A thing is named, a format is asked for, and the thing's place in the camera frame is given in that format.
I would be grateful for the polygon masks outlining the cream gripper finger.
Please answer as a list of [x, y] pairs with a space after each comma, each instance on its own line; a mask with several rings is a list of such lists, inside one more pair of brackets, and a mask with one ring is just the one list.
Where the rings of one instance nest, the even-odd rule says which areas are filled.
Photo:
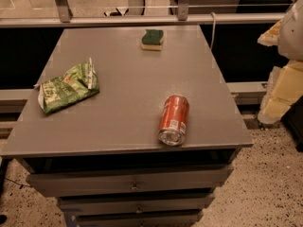
[[303, 62], [289, 61], [282, 68], [275, 66], [268, 78], [258, 121], [262, 124], [275, 124], [302, 96]]
[[258, 43], [265, 46], [278, 45], [278, 36], [282, 21], [279, 20], [258, 37]]

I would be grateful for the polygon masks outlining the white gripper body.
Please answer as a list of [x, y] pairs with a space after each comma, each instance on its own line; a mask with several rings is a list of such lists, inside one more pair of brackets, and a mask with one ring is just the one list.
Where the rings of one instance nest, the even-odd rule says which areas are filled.
[[278, 53], [289, 60], [303, 61], [303, 0], [297, 0], [281, 22]]

